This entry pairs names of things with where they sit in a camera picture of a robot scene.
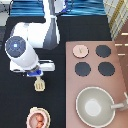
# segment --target small object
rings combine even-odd
[[[73,48],[73,54],[78,58],[83,58],[88,55],[88,48],[85,45],[76,45]]]
[[[42,121],[37,121],[37,116],[43,116]],[[27,128],[49,128],[51,122],[50,115],[43,108],[33,107],[27,117]]]
[[[34,84],[35,90],[38,92],[44,91],[44,89],[45,89],[44,80],[42,80],[40,76],[37,76],[36,78],[37,78],[37,80],[35,81],[35,84]]]
[[[38,115],[36,116],[36,120],[37,120],[38,122],[43,121],[43,119],[44,119],[44,117],[43,117],[41,114],[38,114]]]
[[[36,128],[42,128],[42,126],[44,125],[44,123],[41,121],[41,122],[38,122]]]

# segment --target circular marker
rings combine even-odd
[[[115,72],[115,68],[110,62],[100,63],[98,70],[103,76],[112,76]]]
[[[96,54],[100,57],[108,57],[111,55],[111,49],[107,45],[99,45],[96,48]]]
[[[78,58],[86,57],[88,53],[89,53],[89,50],[85,45],[76,45],[73,48],[73,54]]]
[[[75,72],[79,76],[87,76],[89,75],[91,68],[86,62],[79,62],[75,66]]]

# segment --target pink circle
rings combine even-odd
[[[73,48],[73,54],[78,58],[83,58],[88,55],[88,48],[85,45],[76,45]]]
[[[44,125],[41,128],[45,128],[47,126],[48,117],[47,117],[46,113],[44,111],[42,111],[42,110],[36,110],[36,111],[31,112],[28,115],[27,128],[36,128],[37,123],[38,123],[37,120],[36,120],[36,115],[37,114],[41,114],[44,117],[44,121],[43,121]]]

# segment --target pink tray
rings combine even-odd
[[[79,59],[73,55],[73,48],[76,45],[85,45],[89,49],[89,54]],[[107,45],[111,48],[111,55],[106,58],[99,57],[95,50],[98,45]],[[98,71],[101,62],[110,62],[115,67],[112,76],[102,76]],[[78,62],[87,62],[91,67],[88,76],[80,77],[75,73],[75,65]],[[81,121],[76,112],[76,98],[79,92],[88,87],[97,86],[106,90],[119,103],[125,99],[126,87],[122,75],[122,70],[113,41],[75,41],[66,43],[66,128],[91,128]],[[113,122],[106,128],[128,128],[128,110],[116,111]]]

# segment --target black surface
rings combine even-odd
[[[75,72],[79,76],[88,76],[91,71],[91,67],[86,62],[79,62],[75,65]]]
[[[4,43],[18,22],[45,22],[42,17],[9,17]],[[9,58],[3,45],[0,50],[0,128],[26,128],[30,108],[37,106],[51,115],[50,128],[66,128],[66,56],[65,42],[111,40],[107,16],[59,17],[60,44],[53,50],[35,49],[40,59],[53,60],[54,72],[42,77],[46,89],[34,90],[35,78],[17,76],[9,71]]]
[[[111,49],[107,45],[99,45],[96,48],[96,54],[100,57],[108,57],[111,54]]]
[[[112,76],[115,73],[115,68],[110,62],[100,63],[98,70],[103,76]]]

